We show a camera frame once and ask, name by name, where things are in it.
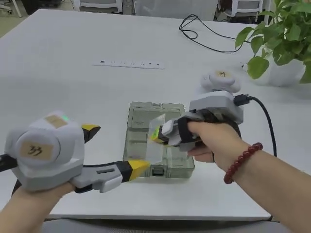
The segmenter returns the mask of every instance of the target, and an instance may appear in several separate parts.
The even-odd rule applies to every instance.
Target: label sticker
[[[57,115],[47,116],[44,119],[57,129],[64,125],[68,125],[67,122],[65,122],[62,118],[60,118]]]
[[[52,151],[53,145],[51,144],[24,141],[20,148],[20,156],[38,160],[50,160]]]

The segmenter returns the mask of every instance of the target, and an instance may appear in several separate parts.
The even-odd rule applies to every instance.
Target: human hand
[[[40,192],[28,192],[19,188],[0,213],[0,232],[39,232],[54,206],[73,190],[74,186],[70,183]]]
[[[215,163],[224,171],[227,171],[249,146],[228,124],[189,122],[188,129],[199,135],[204,143],[203,146],[189,151],[188,156],[193,156],[196,161],[212,163],[213,152]]]

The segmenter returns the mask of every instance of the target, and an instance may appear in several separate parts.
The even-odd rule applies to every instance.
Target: transparent plastic box
[[[165,114],[165,120],[177,118],[185,112],[182,104],[159,104],[133,102],[130,104],[127,121],[126,141],[123,160],[145,160],[149,123]],[[166,178],[190,178],[195,168],[192,157],[180,152],[179,148],[164,147],[162,161],[152,164],[141,177],[159,176]]]

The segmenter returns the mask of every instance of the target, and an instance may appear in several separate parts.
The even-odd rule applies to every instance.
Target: handwritten number
[[[35,147],[35,146],[30,146],[30,150],[28,151],[29,155],[33,156],[38,156],[39,154],[42,153],[42,148],[41,147]]]

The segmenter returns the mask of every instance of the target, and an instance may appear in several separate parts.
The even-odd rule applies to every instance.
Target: power strip
[[[118,61],[118,60],[101,60],[93,64],[94,66],[104,67],[131,67],[142,69],[165,69],[164,64],[161,62],[151,61]]]

